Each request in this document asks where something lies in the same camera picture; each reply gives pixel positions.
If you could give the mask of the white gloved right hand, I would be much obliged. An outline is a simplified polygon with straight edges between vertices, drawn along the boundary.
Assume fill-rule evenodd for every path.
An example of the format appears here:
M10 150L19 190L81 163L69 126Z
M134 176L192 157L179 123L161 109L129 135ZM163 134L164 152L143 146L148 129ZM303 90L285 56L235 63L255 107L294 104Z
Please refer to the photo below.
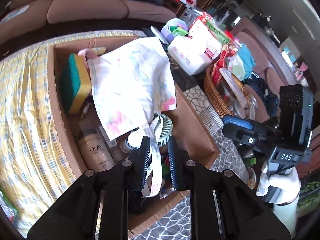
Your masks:
M292 203L298 197L301 187L296 168L291 168L289 174L273 174L270 177L267 175L267 171L267 162L264 162L256 195L258 197L265 196L271 187L275 187L281 189L274 202L276 205Z

